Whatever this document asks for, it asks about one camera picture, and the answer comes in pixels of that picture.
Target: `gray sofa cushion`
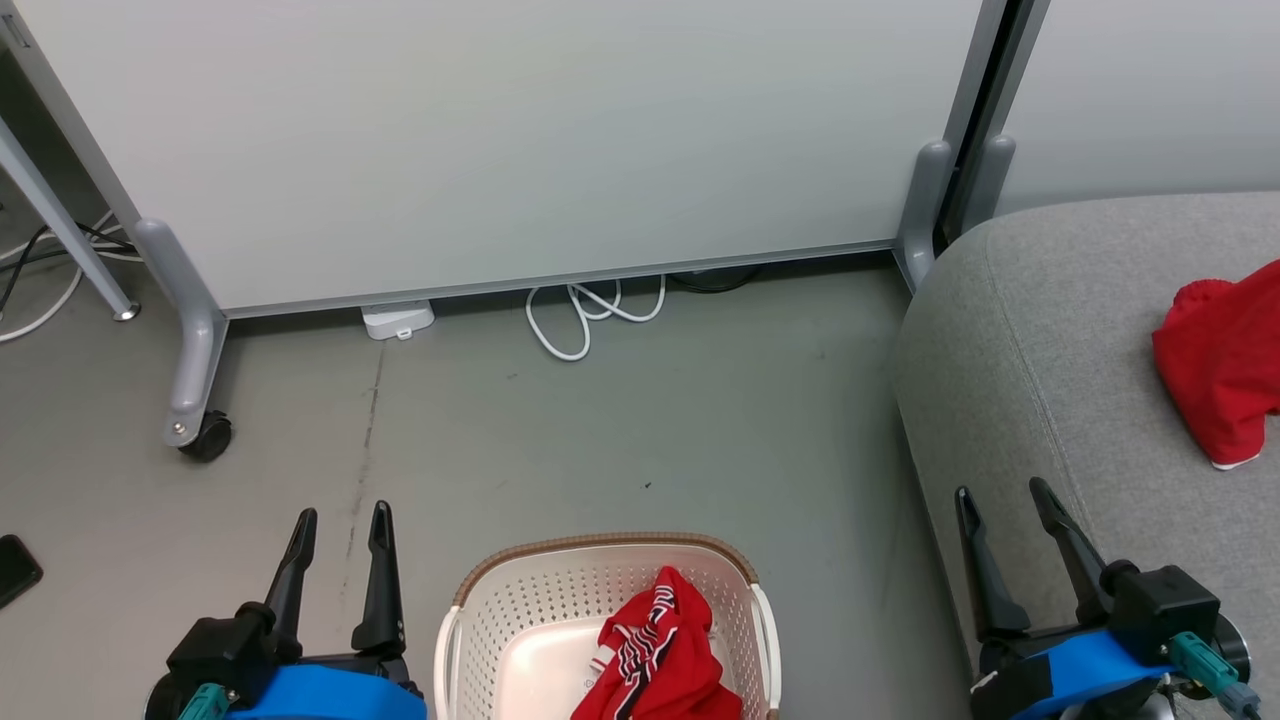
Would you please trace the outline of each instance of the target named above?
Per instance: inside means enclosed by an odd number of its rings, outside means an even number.
[[[1041,475],[1106,560],[1176,564],[1217,593],[1249,642],[1251,684],[1280,703],[1280,423],[1268,423],[1261,459],[1212,469],[1151,352],[1179,287],[1239,279],[1277,256],[1280,193],[1248,193],[1016,213],[940,258],[902,327],[896,389],[970,651],[960,484],[1033,623],[1074,621],[1027,491]]]

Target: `gray floor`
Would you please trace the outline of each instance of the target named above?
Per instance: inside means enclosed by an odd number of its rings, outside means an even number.
[[[38,224],[5,190],[0,249]],[[86,284],[49,325],[0,345],[0,533],[46,570],[0,611],[5,716],[137,717],[195,619],[265,593],[306,506],[320,541],[302,641],[344,650],[376,498],[396,511],[407,660],[424,689],[438,624],[486,555],[692,530],[736,544],[762,574],[785,716],[964,716],[954,620],[888,386],[908,302],[891,266],[673,292],[653,323],[593,325],[573,365],[538,346],[511,295],[442,302],[407,342],[370,341],[351,311],[244,322],[215,388],[237,438],[207,466],[159,439],[175,316],[145,270],[113,268],[140,318],[110,322]],[[69,272],[24,275],[0,332],[38,314]],[[547,300],[549,332],[577,342],[567,305]]]

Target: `black cable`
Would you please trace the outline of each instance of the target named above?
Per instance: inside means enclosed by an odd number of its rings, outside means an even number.
[[[127,242],[127,241],[123,241],[123,240],[116,240],[114,237],[104,234],[104,233],[101,233],[101,232],[99,232],[99,231],[96,231],[93,228],[82,225],[79,223],[76,223],[76,224],[82,231],[92,234],[93,237],[99,237],[99,238],[110,241],[110,242],[120,246],[122,249],[132,251],[132,252],[137,251],[133,247],[132,242]],[[9,302],[9,296],[13,295],[13,288],[14,288],[15,284],[18,284],[18,275],[22,274],[22,269],[23,268],[26,268],[27,265],[29,265],[32,263],[37,263],[40,260],[47,260],[50,258],[58,258],[59,255],[68,255],[68,252],[67,252],[65,249],[64,250],[50,250],[49,252],[41,252],[40,255],[32,255],[31,254],[32,249],[36,247],[36,242],[40,240],[40,236],[45,234],[45,231],[47,231],[47,229],[49,229],[49,225],[45,225],[45,227],[40,228],[38,231],[36,231],[36,234],[33,234],[31,237],[31,241],[27,242],[27,247],[24,247],[22,250],[22,255],[18,258],[17,261],[8,263],[5,265],[0,265],[0,273],[8,272],[8,270],[13,270],[13,275],[9,277],[9,283],[5,286],[4,295],[0,295],[0,313],[4,311],[5,304]],[[101,252],[100,249],[95,247],[93,250],[96,252]]]
[[[95,247],[93,251],[95,252],[114,252],[113,250],[104,250],[101,247]],[[69,252],[67,252],[65,250],[50,250],[49,252],[41,252],[38,255],[32,255],[31,258],[27,258],[27,263],[26,264],[29,265],[32,263],[38,263],[40,260],[49,260],[50,258],[58,258],[59,255],[69,255]],[[12,270],[12,269],[14,269],[17,266],[18,266],[18,263],[6,263],[4,265],[0,265],[0,273],[5,273],[5,272]]]
[[[690,281],[682,279],[680,275],[673,275],[673,274],[667,275],[667,278],[671,282],[678,284],[680,287],[687,290],[689,292],[696,292],[699,295],[717,295],[717,293],[721,293],[721,292],[728,292],[731,290],[737,290],[737,288],[742,287],[744,284],[754,281],[755,277],[759,275],[760,270],[763,270],[763,269],[764,269],[764,265],[756,265],[756,266],[746,270],[746,273],[741,278],[739,278],[739,279],[736,279],[736,281],[733,281],[731,283],[726,283],[726,284],[700,284],[700,283],[695,283],[695,282],[690,282]]]
[[[22,274],[23,265],[26,265],[27,259],[31,258],[31,250],[36,247],[36,241],[40,240],[40,236],[46,229],[49,229],[49,225],[45,225],[38,231],[36,231],[36,234],[31,236],[31,242],[27,243],[27,247],[22,249],[22,256],[18,258],[17,263],[14,263],[13,274],[9,275],[9,284],[5,286],[4,295],[0,295],[0,313],[4,311],[5,304],[9,302],[9,296],[13,295],[13,286],[18,284],[18,275]]]
[[[96,231],[96,229],[93,229],[93,228],[91,228],[88,225],[83,225],[81,223],[76,223],[76,227],[78,227],[79,229],[87,232],[88,234],[91,234],[91,236],[93,236],[96,238],[105,240],[108,242],[113,242],[115,245],[119,245],[120,247],[127,247],[129,250],[133,250],[133,243],[129,242],[129,241],[127,241],[127,240],[119,240],[119,238],[111,237],[109,234],[102,234],[101,232],[99,232],[99,231]]]

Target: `white plastic basket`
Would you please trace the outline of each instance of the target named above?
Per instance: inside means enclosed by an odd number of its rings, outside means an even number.
[[[566,720],[590,688],[604,620],[680,570],[714,618],[721,684],[742,698],[742,720],[777,720],[778,630],[751,565],[707,536],[582,536],[499,552],[467,575],[435,641],[439,720]]]

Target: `red garment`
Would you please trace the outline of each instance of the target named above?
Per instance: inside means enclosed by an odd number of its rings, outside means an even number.
[[[1213,465],[1257,457],[1266,415],[1280,413],[1280,260],[1238,283],[1181,288],[1152,341],[1160,377]]]
[[[572,720],[740,720],[742,701],[719,684],[707,633],[712,609],[673,568],[600,630],[604,673]]]

